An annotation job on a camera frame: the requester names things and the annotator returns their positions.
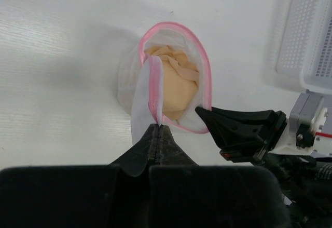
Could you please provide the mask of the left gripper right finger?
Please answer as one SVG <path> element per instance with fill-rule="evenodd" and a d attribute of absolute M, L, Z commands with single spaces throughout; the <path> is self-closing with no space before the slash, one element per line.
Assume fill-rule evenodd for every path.
<path fill-rule="evenodd" d="M 163 166 L 197 166 L 175 142 L 168 126 L 161 125 L 161 145 L 158 150 L 158 163 Z"/>

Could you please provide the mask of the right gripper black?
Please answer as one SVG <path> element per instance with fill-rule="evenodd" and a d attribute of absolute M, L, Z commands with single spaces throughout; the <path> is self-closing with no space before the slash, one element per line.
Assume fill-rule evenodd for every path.
<path fill-rule="evenodd" d="M 287 127 L 282 111 L 241 112 L 196 107 L 221 156 L 249 162 L 277 178 L 295 227 L 331 227 L 331 158 L 279 155 L 272 151 Z"/>

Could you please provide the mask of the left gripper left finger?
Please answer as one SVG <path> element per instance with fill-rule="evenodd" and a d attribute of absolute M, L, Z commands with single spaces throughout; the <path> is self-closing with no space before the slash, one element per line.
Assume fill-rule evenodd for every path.
<path fill-rule="evenodd" d="M 110 166 L 119 166 L 128 176 L 138 177 L 146 168 L 155 163 L 158 148 L 159 125 L 151 124 L 140 140 L 110 163 Z"/>

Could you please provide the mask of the beige bra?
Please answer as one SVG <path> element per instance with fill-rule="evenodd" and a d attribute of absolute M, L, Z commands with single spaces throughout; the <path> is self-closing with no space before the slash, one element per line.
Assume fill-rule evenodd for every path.
<path fill-rule="evenodd" d="M 200 72 L 184 51 L 169 45 L 152 46 L 146 54 L 157 56 L 163 67 L 163 114 L 179 120 L 199 89 Z"/>

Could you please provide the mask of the pink-trimmed mesh laundry bag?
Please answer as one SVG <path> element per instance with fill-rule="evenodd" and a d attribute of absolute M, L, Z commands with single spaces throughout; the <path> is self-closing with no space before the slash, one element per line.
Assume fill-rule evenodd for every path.
<path fill-rule="evenodd" d="M 176 22 L 159 22 L 121 56 L 117 98 L 131 117 L 132 142 L 150 124 L 204 134 L 196 114 L 212 107 L 211 66 L 196 35 Z"/>

